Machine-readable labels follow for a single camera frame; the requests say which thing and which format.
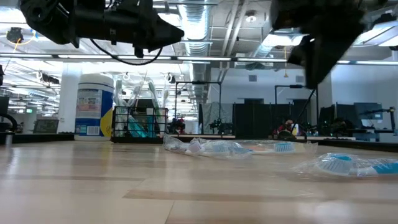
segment plastic container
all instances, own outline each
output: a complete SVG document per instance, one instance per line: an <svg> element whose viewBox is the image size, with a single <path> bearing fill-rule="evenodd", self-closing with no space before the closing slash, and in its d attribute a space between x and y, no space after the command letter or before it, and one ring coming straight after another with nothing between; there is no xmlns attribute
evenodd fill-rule
<svg viewBox="0 0 398 224"><path fill-rule="evenodd" d="M75 140L109 141L112 135L113 79L100 74L80 77Z"/></svg>

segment black cable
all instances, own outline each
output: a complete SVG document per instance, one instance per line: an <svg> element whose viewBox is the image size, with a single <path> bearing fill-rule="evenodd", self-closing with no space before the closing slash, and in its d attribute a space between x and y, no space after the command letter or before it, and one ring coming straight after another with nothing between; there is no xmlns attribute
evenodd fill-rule
<svg viewBox="0 0 398 224"><path fill-rule="evenodd" d="M115 55L109 53L107 50L105 50L104 48L100 47L93 39L90 39L90 40L91 40L91 43L93 43L95 47L97 47L98 49L100 49L100 51L106 53L107 55L111 56L111 58L117 60L118 62L125 63L125 64L128 64L128 65L133 65L133 66L147 65L147 64L150 64L150 63L156 61L156 59L160 56L160 54L162 53L162 50L163 50L163 47L160 48L160 49L159 49L159 52L157 53L157 55L156 55L153 59L151 59L151 60L149 60L149 61L147 61L147 62L143 62L143 63L130 63L130 62L123 61L123 60L119 59L117 56L115 56Z"/></svg>
<svg viewBox="0 0 398 224"><path fill-rule="evenodd" d="M309 104L312 95L315 93L317 89L312 90L310 96L308 97L307 101L305 102L303 109L301 110L300 114L298 115L298 118L296 119L296 122L293 124L292 129L290 130L290 133L293 133L294 127L296 126L297 122L299 121L299 119L301 118L301 116L304 114L305 109L307 109L307 105Z"/></svg>

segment wooden surface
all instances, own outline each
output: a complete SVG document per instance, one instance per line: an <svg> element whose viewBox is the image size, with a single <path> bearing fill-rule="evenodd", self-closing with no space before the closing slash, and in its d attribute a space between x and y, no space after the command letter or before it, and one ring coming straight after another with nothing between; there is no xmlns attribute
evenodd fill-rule
<svg viewBox="0 0 398 224"><path fill-rule="evenodd" d="M368 158L387 152L318 148ZM298 174L309 155L189 157L158 145L0 146L1 223L398 223L398 179Z"/></svg>

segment white wall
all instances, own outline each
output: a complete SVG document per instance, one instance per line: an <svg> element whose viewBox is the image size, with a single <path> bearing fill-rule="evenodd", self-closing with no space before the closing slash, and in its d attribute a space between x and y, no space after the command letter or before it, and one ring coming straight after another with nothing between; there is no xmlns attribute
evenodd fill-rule
<svg viewBox="0 0 398 224"><path fill-rule="evenodd" d="M220 70L211 69L212 80L218 78ZM249 75L257 75L257 82L249 82ZM264 103L275 102L275 85L296 84L295 77L303 70L253 70L229 69L221 91L222 103L244 103L245 98L264 99ZM278 88L278 103L292 102L291 99L306 99L310 92L305 89ZM218 85L209 90L209 102L219 102Z"/></svg>
<svg viewBox="0 0 398 224"><path fill-rule="evenodd" d="M278 93L278 103L281 104L292 102L292 99L306 99L310 95L308 90L290 88L278 88ZM210 98L211 102L218 102L218 93L212 90ZM264 99L265 104L275 103L274 86L222 86L222 103L244 103L245 98Z"/></svg>

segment ceiling light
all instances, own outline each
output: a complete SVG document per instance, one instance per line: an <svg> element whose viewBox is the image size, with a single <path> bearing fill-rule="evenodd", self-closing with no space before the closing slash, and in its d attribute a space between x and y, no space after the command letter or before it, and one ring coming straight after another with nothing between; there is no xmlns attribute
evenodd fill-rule
<svg viewBox="0 0 398 224"><path fill-rule="evenodd" d="M255 22L257 18L255 16L247 16L246 22Z"/></svg>
<svg viewBox="0 0 398 224"><path fill-rule="evenodd" d="M1 53L0 57L10 57L10 58L52 58L49 54L9 54Z"/></svg>
<svg viewBox="0 0 398 224"><path fill-rule="evenodd" d="M386 61L356 61L351 63L356 65L398 65L398 62L386 62Z"/></svg>
<svg viewBox="0 0 398 224"><path fill-rule="evenodd" d="M177 57L178 60L191 60L191 61L222 61L229 62L231 58L225 57Z"/></svg>
<svg viewBox="0 0 398 224"><path fill-rule="evenodd" d="M144 56L144 58L137 58L136 56L118 56L119 59L123 60L152 60L155 56ZM156 60L171 60L168 56L159 56Z"/></svg>
<svg viewBox="0 0 398 224"><path fill-rule="evenodd" d="M304 35L297 35L292 38L292 45L297 46L298 44L301 43L301 40L303 39Z"/></svg>
<svg viewBox="0 0 398 224"><path fill-rule="evenodd" d="M109 55L58 55L60 58L78 58L78 59L110 59Z"/></svg>
<svg viewBox="0 0 398 224"><path fill-rule="evenodd" d="M247 11L245 16L246 16L246 22L255 22L257 20L256 11L255 10Z"/></svg>
<svg viewBox="0 0 398 224"><path fill-rule="evenodd" d="M238 58L239 62L286 62L286 59L276 58Z"/></svg>
<svg viewBox="0 0 398 224"><path fill-rule="evenodd" d="M291 46L292 39L287 35L268 34L262 44L268 47Z"/></svg>
<svg viewBox="0 0 398 224"><path fill-rule="evenodd" d="M385 31L389 30L390 28L391 27L373 28L372 30L362 33L361 35L359 35L359 37L356 38L353 45L363 45L367 41L377 37L378 35L384 33Z"/></svg>
<svg viewBox="0 0 398 224"><path fill-rule="evenodd" d="M28 103L36 104L36 105L42 105L42 102L34 102L34 101L28 101Z"/></svg>
<svg viewBox="0 0 398 224"><path fill-rule="evenodd" d="M25 106L9 106L8 109L25 109Z"/></svg>

